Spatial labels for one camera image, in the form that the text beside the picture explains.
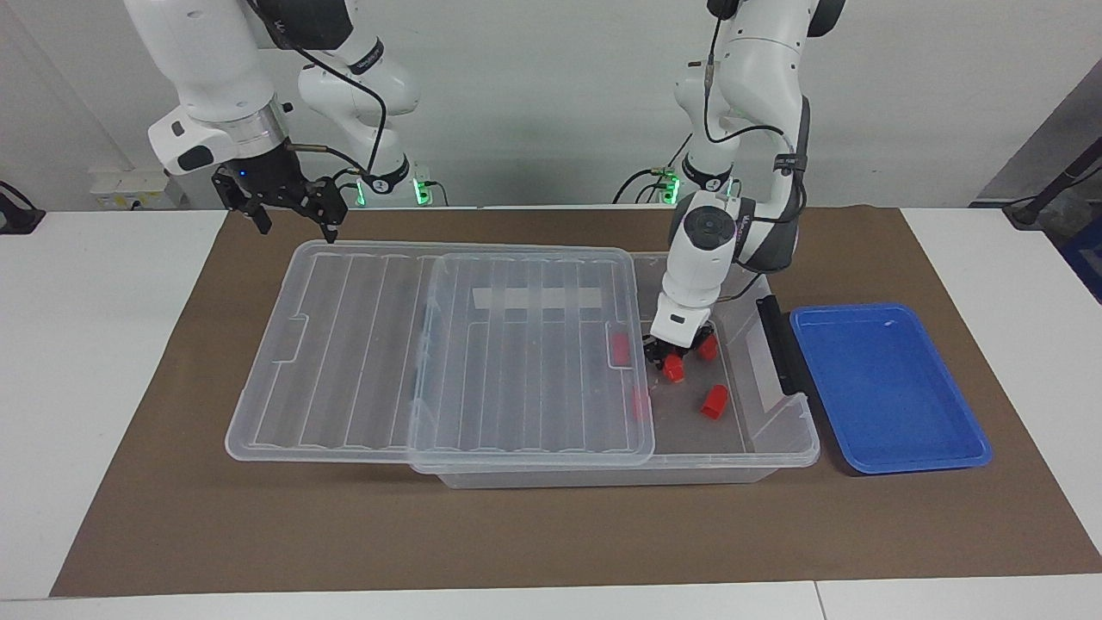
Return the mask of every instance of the transparent box lid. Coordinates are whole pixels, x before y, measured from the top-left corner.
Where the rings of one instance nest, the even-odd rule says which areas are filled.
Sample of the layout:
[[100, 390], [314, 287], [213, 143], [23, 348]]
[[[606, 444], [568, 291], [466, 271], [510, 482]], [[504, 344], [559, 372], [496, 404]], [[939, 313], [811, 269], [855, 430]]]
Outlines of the transparent box lid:
[[[494, 255], [469, 259], [484, 253]], [[531, 308], [529, 284], [540, 286]], [[456, 308], [469, 319], [454, 335], [443, 331], [447, 294], [449, 319], [461, 319]], [[527, 347], [536, 338], [529, 309], [538, 309], [532, 325], [544, 326], [536, 349]], [[566, 346], [568, 325], [577, 347]], [[461, 342], [466, 361], [431, 356], [441, 337]], [[490, 356], [490, 344], [508, 349]], [[468, 366], [479, 370], [462, 373], [447, 399], [431, 383], [451, 385]], [[476, 389], [467, 387], [476, 383], [478, 411], [491, 415], [474, 415]], [[419, 393], [423, 420], [413, 415]], [[538, 434], [529, 426], [537, 405]], [[270, 461], [642, 463], [653, 422], [631, 258], [605, 248], [307, 241], [291, 259], [226, 449]]]
[[630, 254], [449, 253], [425, 301], [414, 466], [623, 467], [653, 454]]

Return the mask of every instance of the brown paper mat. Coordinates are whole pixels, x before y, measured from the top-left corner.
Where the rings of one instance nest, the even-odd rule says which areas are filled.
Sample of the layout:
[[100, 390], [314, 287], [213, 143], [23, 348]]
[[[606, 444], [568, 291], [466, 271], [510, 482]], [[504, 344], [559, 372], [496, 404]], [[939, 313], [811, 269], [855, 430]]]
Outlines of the brown paper mat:
[[[661, 250], [669, 211], [354, 213], [344, 238]], [[227, 218], [52, 596], [681, 584], [1102, 572], [1102, 559], [901, 214], [803, 216], [781, 305], [914, 307], [986, 432], [987, 467], [756, 485], [451, 491], [404, 466], [242, 464], [223, 448], [291, 252]]]

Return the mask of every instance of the white tape strip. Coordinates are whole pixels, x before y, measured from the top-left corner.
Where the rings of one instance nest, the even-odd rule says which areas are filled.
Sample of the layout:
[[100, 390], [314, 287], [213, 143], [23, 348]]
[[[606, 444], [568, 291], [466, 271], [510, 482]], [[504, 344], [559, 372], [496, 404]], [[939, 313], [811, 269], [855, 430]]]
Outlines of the white tape strip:
[[[477, 309], [489, 309], [490, 304], [494, 302], [494, 289], [490, 287], [476, 287], [472, 289], [475, 298], [475, 308]], [[504, 297], [503, 305], [506, 309], [520, 308], [523, 309], [528, 307], [528, 289], [527, 287], [506, 287], [498, 289], [497, 294]], [[565, 307], [566, 306], [566, 289], [563, 287], [545, 287], [542, 291], [542, 298], [539, 304], [544, 309]], [[579, 307], [601, 307], [601, 289], [596, 286], [582, 286], [577, 289], [577, 306]]]

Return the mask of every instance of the white table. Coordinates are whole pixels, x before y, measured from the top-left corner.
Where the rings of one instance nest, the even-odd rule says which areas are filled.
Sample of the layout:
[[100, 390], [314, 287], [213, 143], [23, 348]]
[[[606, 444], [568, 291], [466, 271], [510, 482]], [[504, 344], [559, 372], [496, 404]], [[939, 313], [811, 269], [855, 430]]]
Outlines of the white table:
[[[1039, 232], [908, 209], [1057, 481], [1102, 547], [1102, 306]], [[225, 214], [52, 213], [0, 237], [0, 599], [46, 597]], [[1048, 369], [1046, 380], [1035, 377]], [[57, 385], [64, 381], [65, 390]], [[2, 618], [1083, 618], [1102, 575], [0, 602]]]

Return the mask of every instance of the white wall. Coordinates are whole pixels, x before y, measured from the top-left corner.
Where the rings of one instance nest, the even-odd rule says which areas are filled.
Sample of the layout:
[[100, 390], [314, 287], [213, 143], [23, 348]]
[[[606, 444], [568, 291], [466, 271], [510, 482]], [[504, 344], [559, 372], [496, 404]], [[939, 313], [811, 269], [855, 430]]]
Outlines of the white wall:
[[0, 0], [0, 178], [64, 209], [89, 202], [89, 165], [128, 163]]
[[[174, 105], [174, 91], [122, 1], [3, 1], [127, 156], [155, 165], [145, 127]], [[711, 33], [703, 0], [366, 6], [388, 53], [423, 85], [421, 107], [398, 119], [408, 149], [456, 204], [611, 199], [629, 173], [665, 163], [688, 132], [672, 83]], [[1102, 55], [1099, 33], [1098, 0], [850, 0], [834, 32], [809, 42], [801, 69], [813, 111], [812, 204], [966, 205]], [[281, 95], [298, 102], [301, 61], [263, 56]], [[22, 86], [7, 75], [4, 93]], [[18, 115], [42, 113], [20, 104]], [[341, 143], [324, 119], [298, 107], [296, 139]], [[56, 144], [57, 129], [39, 124], [35, 134]], [[14, 156], [0, 144], [0, 170]], [[339, 167], [304, 156], [309, 173]], [[752, 194], [764, 192], [755, 180], [770, 162], [757, 159], [742, 174]], [[205, 189], [205, 178], [188, 181]], [[26, 183], [41, 194], [56, 186]], [[64, 199], [79, 191], [66, 182]]]

